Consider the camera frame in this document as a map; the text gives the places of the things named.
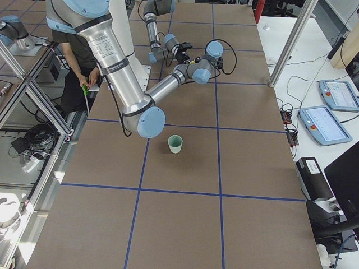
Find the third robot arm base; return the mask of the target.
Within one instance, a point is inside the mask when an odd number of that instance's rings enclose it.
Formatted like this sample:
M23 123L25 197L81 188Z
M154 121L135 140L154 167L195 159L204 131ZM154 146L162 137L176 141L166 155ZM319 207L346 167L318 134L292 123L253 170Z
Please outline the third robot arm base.
M42 47L15 15L1 17L1 42L16 56L34 57Z

